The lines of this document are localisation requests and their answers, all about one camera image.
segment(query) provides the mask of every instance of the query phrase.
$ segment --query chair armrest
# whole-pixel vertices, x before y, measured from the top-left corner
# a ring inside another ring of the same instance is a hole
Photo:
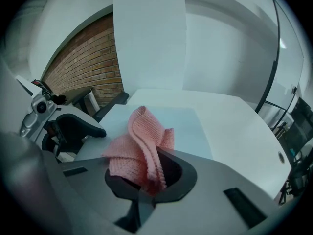
[[[129,98],[129,94],[126,92],[121,92],[119,95],[113,98],[113,100],[109,102],[105,107],[97,111],[92,117],[99,123],[115,104],[126,104],[127,98]]]

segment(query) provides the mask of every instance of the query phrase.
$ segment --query brick wall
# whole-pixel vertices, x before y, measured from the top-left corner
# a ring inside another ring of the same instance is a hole
[[[52,61],[43,81],[55,94],[92,86],[100,107],[122,92],[113,13],[76,34]]]

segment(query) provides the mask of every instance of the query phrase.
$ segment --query pink towel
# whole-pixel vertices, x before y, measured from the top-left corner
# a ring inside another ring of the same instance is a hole
[[[174,149],[174,129],[164,129],[145,107],[130,116],[128,134],[113,140],[102,156],[110,158],[111,176],[121,176],[154,195],[166,188],[157,146]]]

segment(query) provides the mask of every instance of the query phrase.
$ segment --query black slot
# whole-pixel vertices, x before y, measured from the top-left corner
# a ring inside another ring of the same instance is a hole
[[[266,216],[238,188],[227,189],[224,193],[250,229],[266,219]]]
[[[166,185],[169,188],[181,178],[182,168],[176,161],[170,159],[163,153],[158,152],[158,157],[160,158],[163,168]]]
[[[83,173],[86,172],[87,169],[84,167],[78,167],[78,168],[74,168],[74,169],[70,169],[70,170],[65,170],[63,171],[64,176],[69,177],[69,176],[73,176],[79,173]]]

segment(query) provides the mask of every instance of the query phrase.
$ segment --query white tabletop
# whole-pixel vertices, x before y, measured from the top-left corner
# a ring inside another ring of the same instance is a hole
[[[272,199],[291,166],[265,122],[235,96],[176,90],[139,89],[128,105],[193,108],[211,147],[213,159],[239,172]],[[281,163],[278,152],[284,156]]]
[[[140,105],[114,105],[100,121],[105,138],[89,138],[75,160],[99,158],[109,143],[128,132],[132,112]],[[174,128],[175,150],[212,159],[211,149],[196,112],[191,108],[148,107],[164,128]]]

